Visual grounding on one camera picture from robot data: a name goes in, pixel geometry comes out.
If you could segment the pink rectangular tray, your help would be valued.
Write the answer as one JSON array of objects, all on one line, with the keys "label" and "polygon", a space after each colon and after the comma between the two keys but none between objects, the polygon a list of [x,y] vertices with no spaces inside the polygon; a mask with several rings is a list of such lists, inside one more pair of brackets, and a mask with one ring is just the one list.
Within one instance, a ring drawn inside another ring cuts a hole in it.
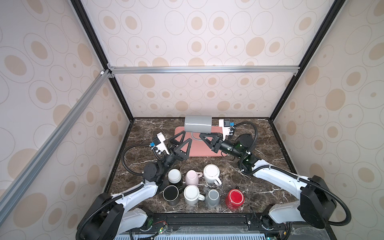
[{"label": "pink rectangular tray", "polygon": [[[174,135],[184,131],[184,127],[177,127]],[[221,127],[212,127],[212,133],[223,133]],[[185,140],[192,139],[192,145],[190,150],[190,157],[222,157],[221,151],[218,153],[213,152],[199,137],[200,133],[186,132]]]}]

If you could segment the tall grey mug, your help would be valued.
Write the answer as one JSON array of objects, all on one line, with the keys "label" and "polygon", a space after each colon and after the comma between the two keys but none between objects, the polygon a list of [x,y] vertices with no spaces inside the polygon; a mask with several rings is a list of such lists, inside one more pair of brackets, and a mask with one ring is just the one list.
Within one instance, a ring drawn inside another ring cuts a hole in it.
[{"label": "tall grey mug", "polygon": [[187,115],[184,128],[186,132],[210,134],[212,131],[212,116]]}]

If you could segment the pale pink mug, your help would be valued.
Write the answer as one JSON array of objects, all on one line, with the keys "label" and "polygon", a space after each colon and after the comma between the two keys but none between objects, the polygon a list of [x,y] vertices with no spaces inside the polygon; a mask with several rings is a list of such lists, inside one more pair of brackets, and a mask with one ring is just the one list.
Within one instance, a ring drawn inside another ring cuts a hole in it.
[{"label": "pale pink mug", "polygon": [[199,179],[203,176],[204,174],[202,172],[196,172],[194,170],[189,170],[186,173],[186,185],[194,185],[197,186],[199,184]]}]

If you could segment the white mug with handle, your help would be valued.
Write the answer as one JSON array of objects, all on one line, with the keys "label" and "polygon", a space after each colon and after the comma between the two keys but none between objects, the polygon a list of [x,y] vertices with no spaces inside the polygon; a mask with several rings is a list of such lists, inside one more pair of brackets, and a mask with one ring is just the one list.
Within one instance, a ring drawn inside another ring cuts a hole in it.
[{"label": "white mug with handle", "polygon": [[203,171],[204,179],[208,184],[222,185],[220,180],[220,169],[213,164],[206,165]]}]

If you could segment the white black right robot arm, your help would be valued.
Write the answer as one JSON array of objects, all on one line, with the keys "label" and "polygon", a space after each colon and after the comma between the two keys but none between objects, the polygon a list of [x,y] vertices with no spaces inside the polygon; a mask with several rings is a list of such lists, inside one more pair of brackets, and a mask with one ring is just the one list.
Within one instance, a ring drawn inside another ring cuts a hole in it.
[{"label": "white black right robot arm", "polygon": [[213,151],[221,151],[238,160],[242,174],[265,180],[293,195],[297,201],[288,204],[274,204],[266,208],[261,217],[266,225],[287,222],[306,222],[323,229],[327,225],[346,226],[352,220],[348,206],[334,193],[319,176],[300,176],[269,164],[252,154],[254,139],[249,134],[233,144],[221,133],[200,134],[200,139]]}]

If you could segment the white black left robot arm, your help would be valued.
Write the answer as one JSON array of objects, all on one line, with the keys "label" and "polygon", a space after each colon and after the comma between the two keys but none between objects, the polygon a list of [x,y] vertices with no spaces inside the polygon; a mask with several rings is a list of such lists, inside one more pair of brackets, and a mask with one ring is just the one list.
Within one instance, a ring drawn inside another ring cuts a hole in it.
[{"label": "white black left robot arm", "polygon": [[168,184],[165,177],[172,166],[189,158],[192,139],[186,139],[185,135],[186,132],[181,131],[169,138],[169,145],[165,146],[165,140],[158,134],[149,147],[166,155],[144,167],[140,174],[143,180],[138,185],[118,194],[98,195],[77,226],[75,238],[113,240],[131,229],[150,227],[153,218],[149,211],[138,208],[138,204],[163,191]]}]

